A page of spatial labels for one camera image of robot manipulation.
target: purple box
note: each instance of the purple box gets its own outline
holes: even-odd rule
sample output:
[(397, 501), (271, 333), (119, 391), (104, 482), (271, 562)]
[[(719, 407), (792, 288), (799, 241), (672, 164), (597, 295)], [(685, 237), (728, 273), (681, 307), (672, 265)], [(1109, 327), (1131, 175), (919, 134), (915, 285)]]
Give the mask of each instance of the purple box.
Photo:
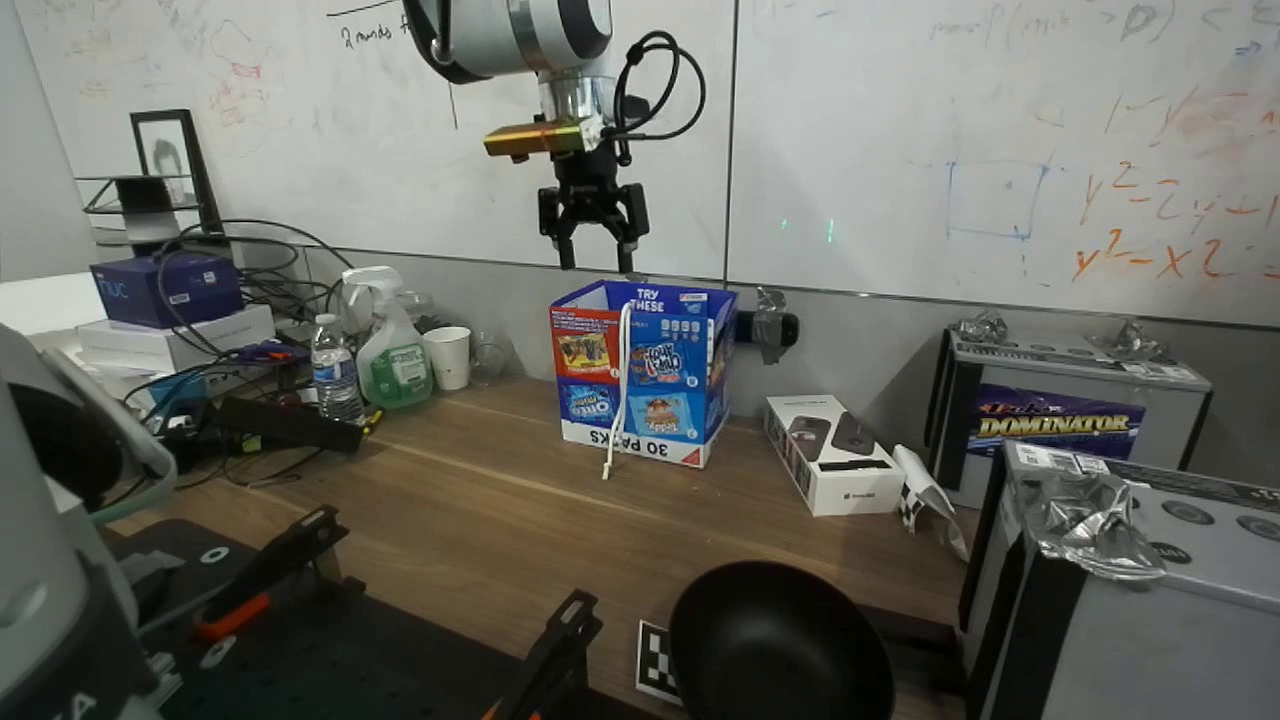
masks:
[(244, 307), (239, 273), (224, 255), (166, 251), (92, 265), (92, 285), (104, 301), (104, 313), (119, 323), (174, 327)]

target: wooden table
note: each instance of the wooden table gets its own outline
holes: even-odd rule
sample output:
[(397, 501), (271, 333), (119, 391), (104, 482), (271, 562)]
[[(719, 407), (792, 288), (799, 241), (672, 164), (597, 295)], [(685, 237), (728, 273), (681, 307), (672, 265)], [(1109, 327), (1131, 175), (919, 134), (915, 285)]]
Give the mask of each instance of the wooden table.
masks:
[[(637, 619), (668, 619), (676, 595), (728, 560), (808, 566), (854, 604), (952, 623), (963, 566), (893, 515), (812, 521), (749, 422), (728, 422), (711, 467), (615, 458), (556, 434), (550, 384), (496, 384), (392, 416), (355, 458), (324, 457), (263, 480), (232, 462), (166, 510), (263, 542), (315, 505), (352, 537), (341, 560), (369, 592), (523, 655), (571, 592), (598, 595), (590, 686), (681, 716), (631, 686)], [(959, 716), (959, 699), (900, 686), (894, 716)]]

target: plastic bottle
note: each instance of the plastic bottle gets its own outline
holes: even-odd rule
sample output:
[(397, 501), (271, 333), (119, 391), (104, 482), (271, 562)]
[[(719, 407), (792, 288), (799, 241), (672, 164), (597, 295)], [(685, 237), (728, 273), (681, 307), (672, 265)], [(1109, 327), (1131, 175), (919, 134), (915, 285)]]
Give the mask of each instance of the plastic bottle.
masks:
[(312, 386), (315, 386), (318, 416), (341, 422), (358, 422), (362, 404), (355, 384), (355, 361), (332, 313), (315, 315)]
[(392, 274), (369, 281), (362, 292), (373, 295), (373, 336), (355, 353), (362, 400), (382, 412), (416, 407), (433, 395), (433, 362), (403, 307), (411, 292)]

